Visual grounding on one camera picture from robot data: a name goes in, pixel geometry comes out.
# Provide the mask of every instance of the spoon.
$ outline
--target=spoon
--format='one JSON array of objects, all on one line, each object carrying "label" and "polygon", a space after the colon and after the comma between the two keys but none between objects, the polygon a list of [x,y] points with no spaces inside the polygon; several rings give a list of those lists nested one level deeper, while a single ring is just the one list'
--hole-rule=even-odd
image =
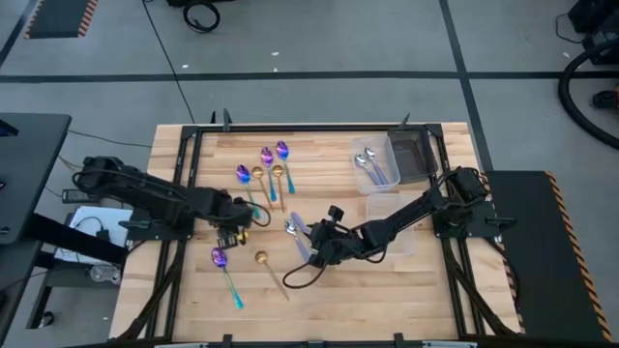
[{"label": "spoon", "polygon": [[258,212],[258,209],[255,206],[255,201],[253,201],[253,196],[251,195],[251,190],[250,190],[251,175],[248,169],[243,164],[236,167],[236,177],[239,178],[239,181],[241,182],[241,184],[245,185],[245,190],[248,192],[248,195],[250,196],[250,201],[251,203],[254,204],[252,205],[253,215],[255,216],[255,218],[260,218],[260,212]]},{"label": "spoon", "polygon": [[294,193],[294,185],[292,184],[292,177],[290,176],[290,170],[288,169],[288,147],[283,141],[278,141],[278,156],[283,160],[283,168],[286,170],[286,178],[288,179],[288,192]]},{"label": "spoon", "polygon": [[271,200],[277,201],[278,197],[275,194],[275,188],[273,187],[273,175],[271,172],[271,164],[273,164],[273,153],[269,150],[268,147],[263,147],[262,152],[260,153],[260,157],[262,158],[262,163],[267,166],[267,172],[269,174],[269,186],[271,189]]},{"label": "spoon", "polygon": [[271,269],[271,266],[269,266],[269,264],[267,263],[267,260],[269,259],[269,254],[266,251],[258,251],[255,256],[253,257],[255,259],[255,262],[264,265],[267,268],[267,271],[269,271],[269,274],[271,275],[271,278],[273,279],[273,281],[275,282],[275,284],[278,285],[278,288],[280,289],[281,293],[283,294],[283,296],[290,301],[290,298],[288,298],[288,294],[286,294],[286,290],[283,288],[283,286],[281,286],[280,281],[278,280],[278,278],[275,276],[275,273],[273,272],[273,270]]},{"label": "spoon", "polygon": [[378,179],[378,177],[376,177],[376,174],[374,174],[374,172],[369,170],[369,168],[366,166],[366,159],[364,159],[363,155],[357,154],[355,156],[355,163],[358,166],[363,167],[368,172],[368,175],[371,177],[371,179],[374,181],[374,183],[377,186],[382,186],[382,184],[380,183],[380,179]]},{"label": "spoon", "polygon": [[285,208],[283,207],[283,193],[281,192],[281,174],[283,174],[283,168],[281,165],[275,165],[273,167],[273,175],[278,178],[278,185],[280,186],[281,211],[283,212]]},{"label": "spoon", "polygon": [[260,187],[262,188],[262,192],[264,193],[264,196],[267,197],[267,202],[269,203],[269,209],[273,210],[273,205],[271,204],[271,200],[269,199],[269,194],[267,193],[267,189],[264,188],[264,183],[262,182],[262,175],[264,175],[264,171],[262,171],[262,168],[260,167],[254,167],[251,170],[251,175],[252,177],[258,179],[258,182],[260,182]]},{"label": "spoon", "polygon": [[299,239],[299,236],[297,236],[297,225],[294,224],[293,220],[288,218],[284,226],[286,227],[286,232],[291,234],[294,237],[294,241],[297,242],[297,247],[299,248],[299,251],[301,252],[301,256],[303,256],[303,260],[305,262],[308,262],[310,260],[310,255],[308,254],[306,247],[303,245],[303,243]]},{"label": "spoon", "polygon": [[213,247],[211,250],[211,259],[213,259],[213,263],[215,266],[221,268],[223,274],[225,275],[225,280],[228,282],[228,286],[230,287],[230,291],[232,292],[232,297],[234,298],[234,304],[237,309],[243,309],[243,302],[241,302],[241,298],[239,294],[237,294],[236,289],[234,288],[234,284],[232,283],[232,279],[230,279],[230,275],[228,274],[228,270],[225,268],[225,265],[228,263],[228,258],[225,256],[225,252],[218,247]]},{"label": "spoon", "polygon": [[374,164],[374,168],[376,168],[376,173],[378,173],[378,178],[383,183],[383,185],[389,185],[387,178],[385,178],[385,174],[383,174],[380,166],[378,166],[378,163],[376,163],[376,153],[370,148],[370,146],[366,147],[366,156],[368,156],[368,159],[371,160],[371,162]]}]

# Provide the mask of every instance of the plastic container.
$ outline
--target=plastic container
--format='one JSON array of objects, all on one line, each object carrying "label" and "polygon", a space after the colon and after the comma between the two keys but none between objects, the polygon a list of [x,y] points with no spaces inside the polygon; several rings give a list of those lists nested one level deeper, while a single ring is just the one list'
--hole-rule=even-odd
[{"label": "plastic container", "polygon": [[[366,218],[382,219],[404,208],[415,199],[399,193],[373,193],[368,197]],[[389,243],[387,255],[410,255],[415,250],[415,227],[413,225],[400,231],[396,239]]]},{"label": "plastic container", "polygon": [[400,126],[387,135],[396,155],[400,184],[417,183],[436,173],[437,164],[424,126]]},{"label": "plastic container", "polygon": [[[385,175],[385,179],[387,179],[388,183],[387,185],[377,185],[368,172],[355,162],[355,156],[357,154],[362,154],[364,159],[366,159],[366,168],[371,170],[376,177],[378,177],[374,163],[366,156],[365,150],[367,146],[376,154],[374,159]],[[350,144],[350,158],[352,160],[355,180],[357,181],[357,188],[360,193],[370,194],[375,192],[386,192],[393,189],[399,183],[398,165],[396,164],[396,157],[394,156],[394,149],[391,146],[391,140],[387,134],[353,139]]]}]

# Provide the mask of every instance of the black mat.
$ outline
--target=black mat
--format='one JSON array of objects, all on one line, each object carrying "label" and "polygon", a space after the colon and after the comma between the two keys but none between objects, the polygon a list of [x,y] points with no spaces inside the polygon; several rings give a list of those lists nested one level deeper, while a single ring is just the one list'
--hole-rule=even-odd
[{"label": "black mat", "polygon": [[25,38],[82,38],[96,6],[97,0],[40,0]]},{"label": "black mat", "polygon": [[517,220],[504,232],[503,245],[520,281],[519,313],[526,336],[611,340],[551,174],[488,171],[486,175],[498,216]]}]

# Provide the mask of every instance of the silver spoon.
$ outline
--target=silver spoon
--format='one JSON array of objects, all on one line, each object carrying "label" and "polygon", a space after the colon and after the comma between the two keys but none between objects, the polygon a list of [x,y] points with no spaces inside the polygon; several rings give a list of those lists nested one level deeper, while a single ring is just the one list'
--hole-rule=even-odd
[{"label": "silver spoon", "polygon": [[382,186],[382,184],[380,183],[380,179],[378,179],[376,174],[374,174],[374,172],[369,170],[369,168],[366,166],[366,159],[364,159],[363,155],[361,154],[355,155],[355,163],[359,165],[360,167],[363,167],[368,172],[368,175],[371,177],[371,179],[374,181],[374,183],[377,186]]},{"label": "silver spoon", "polygon": [[383,174],[383,171],[378,166],[378,163],[376,163],[376,153],[370,148],[370,146],[366,147],[366,156],[368,156],[368,159],[371,160],[371,162],[374,164],[374,168],[376,168],[376,173],[378,173],[378,178],[383,183],[383,185],[389,185],[387,178],[385,178],[385,174]]},{"label": "silver spoon", "polygon": [[301,243],[299,236],[297,236],[297,225],[294,223],[293,220],[288,218],[285,222],[285,227],[286,227],[286,232],[294,236],[294,241],[297,242],[297,247],[299,248],[299,251],[301,252],[301,256],[303,256],[303,260],[305,262],[310,261],[310,255],[308,254],[306,247],[303,245],[303,243]]}]

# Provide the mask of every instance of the spoon handle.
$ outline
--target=spoon handle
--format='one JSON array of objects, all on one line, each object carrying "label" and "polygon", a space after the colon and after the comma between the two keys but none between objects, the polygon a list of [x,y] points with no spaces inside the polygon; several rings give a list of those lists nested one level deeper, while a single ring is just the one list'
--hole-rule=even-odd
[{"label": "spoon handle", "polygon": [[376,168],[376,173],[378,173],[378,178],[383,183],[383,185],[389,185],[387,178],[385,178],[385,174],[383,173],[382,169],[380,169],[380,166],[378,166],[378,163],[376,163],[376,159],[372,159],[371,162],[374,163],[374,168]]},{"label": "spoon handle", "polygon": [[283,206],[283,191],[281,190],[281,177],[278,177],[278,186],[280,187],[280,201],[281,201],[281,212],[285,211],[285,207]]},{"label": "spoon handle", "polygon": [[280,289],[280,291],[283,294],[283,296],[286,298],[287,301],[290,301],[290,298],[288,297],[288,294],[286,293],[286,289],[284,289],[283,286],[281,286],[280,280],[275,275],[275,272],[273,272],[273,270],[271,269],[271,266],[269,266],[268,263],[265,263],[264,266],[266,266],[267,271],[269,271],[269,274],[271,275],[271,278],[273,279],[275,284],[278,285],[278,288]]},{"label": "spoon handle", "polygon": [[[251,195],[250,186],[245,184],[245,190],[248,192],[248,195],[250,196],[251,203],[255,204],[255,201],[253,200],[253,196]],[[255,218],[260,218],[260,212],[258,212],[258,208],[254,205],[252,205],[251,207],[253,208],[253,216]]]},{"label": "spoon handle", "polygon": [[243,309],[243,302],[241,301],[239,294],[236,292],[236,288],[234,287],[234,284],[232,283],[232,279],[230,278],[230,275],[228,274],[228,270],[226,268],[222,268],[222,269],[223,269],[223,274],[225,275],[225,280],[227,280],[228,286],[230,287],[230,291],[232,292],[232,297],[234,298],[234,304],[236,305],[236,308]]},{"label": "spoon handle", "polygon": [[264,196],[267,198],[267,203],[269,203],[269,209],[273,210],[273,204],[271,204],[271,200],[269,199],[269,193],[267,193],[267,189],[264,188],[264,183],[262,182],[262,179],[258,179],[258,181],[260,182],[262,193],[264,193]]},{"label": "spoon handle", "polygon": [[378,177],[376,176],[376,174],[374,174],[373,171],[371,171],[369,168],[366,167],[366,171],[368,172],[368,175],[371,177],[371,180],[374,181],[374,183],[377,186],[383,186],[383,184],[380,182],[380,179],[378,179]]},{"label": "spoon handle", "polygon": [[294,236],[294,240],[295,242],[297,242],[297,247],[299,248],[299,251],[301,251],[301,256],[303,257],[303,260],[305,262],[310,261],[310,255],[308,254],[308,250],[306,249],[306,246],[303,245],[299,237]]},{"label": "spoon handle", "polygon": [[273,173],[271,172],[271,167],[267,167],[267,171],[269,172],[269,186],[271,189],[271,200],[272,201],[277,201],[278,200],[278,196],[275,194],[275,186],[273,186]]},{"label": "spoon handle", "polygon": [[286,170],[286,178],[288,179],[288,192],[294,193],[294,184],[292,184],[292,177],[290,176],[290,169],[288,169],[288,161],[283,162],[283,168]]}]

